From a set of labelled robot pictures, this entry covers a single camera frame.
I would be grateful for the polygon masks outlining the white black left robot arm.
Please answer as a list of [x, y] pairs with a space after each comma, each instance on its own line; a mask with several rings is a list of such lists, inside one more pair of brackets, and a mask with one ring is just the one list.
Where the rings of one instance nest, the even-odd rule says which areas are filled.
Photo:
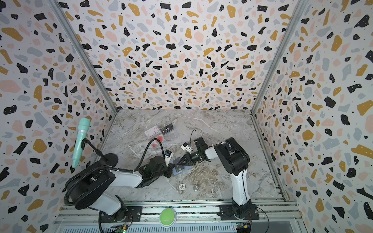
[[162, 156], [150, 159], [149, 163], [138, 170], [125, 170], [112, 167], [104, 160], [69, 179], [64, 196], [65, 205], [73, 205], [77, 210], [91, 208], [112, 216], [125, 211], [124, 202], [119, 197], [109, 195], [106, 190], [112, 186], [144, 188], [150, 186], [158, 178], [170, 178], [175, 165], [166, 163]]

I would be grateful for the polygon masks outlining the black VIP card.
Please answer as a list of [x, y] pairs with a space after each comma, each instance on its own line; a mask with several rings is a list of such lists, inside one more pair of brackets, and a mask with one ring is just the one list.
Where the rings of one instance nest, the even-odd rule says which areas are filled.
[[180, 158], [176, 158], [175, 160], [172, 161], [172, 163], [174, 164], [174, 168], [173, 168], [173, 175], [174, 176], [182, 173], [185, 170], [184, 166], [177, 166], [177, 162], [179, 160], [180, 160]]

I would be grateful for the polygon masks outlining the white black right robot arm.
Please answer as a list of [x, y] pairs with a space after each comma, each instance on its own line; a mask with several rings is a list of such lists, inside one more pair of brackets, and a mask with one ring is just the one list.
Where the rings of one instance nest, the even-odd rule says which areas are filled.
[[248, 153], [232, 137], [209, 146], [202, 137], [194, 140], [196, 151], [187, 152], [177, 162], [177, 166], [191, 167], [199, 162], [219, 159], [224, 169], [231, 175], [233, 210], [237, 216], [243, 215], [251, 206], [247, 186], [247, 170], [250, 162]]

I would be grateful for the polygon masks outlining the red circle credit card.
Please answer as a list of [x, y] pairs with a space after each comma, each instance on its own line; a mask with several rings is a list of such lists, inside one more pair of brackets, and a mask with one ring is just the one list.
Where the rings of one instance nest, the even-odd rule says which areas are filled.
[[163, 135], [159, 135], [156, 137], [159, 141], [163, 142], [164, 141], [164, 136]]

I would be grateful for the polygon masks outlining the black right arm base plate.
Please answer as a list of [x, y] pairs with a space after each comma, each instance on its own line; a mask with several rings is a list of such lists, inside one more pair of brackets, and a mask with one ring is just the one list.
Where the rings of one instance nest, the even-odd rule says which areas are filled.
[[221, 220], [258, 220], [259, 213], [255, 204], [237, 206], [223, 204], [219, 206], [218, 216]]

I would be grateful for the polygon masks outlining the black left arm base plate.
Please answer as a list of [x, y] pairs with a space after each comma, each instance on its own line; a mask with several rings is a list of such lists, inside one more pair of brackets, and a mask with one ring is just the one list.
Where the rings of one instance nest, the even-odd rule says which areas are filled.
[[116, 213], [108, 215], [105, 212], [99, 214], [101, 223], [133, 223], [140, 222], [142, 206], [121, 207]]

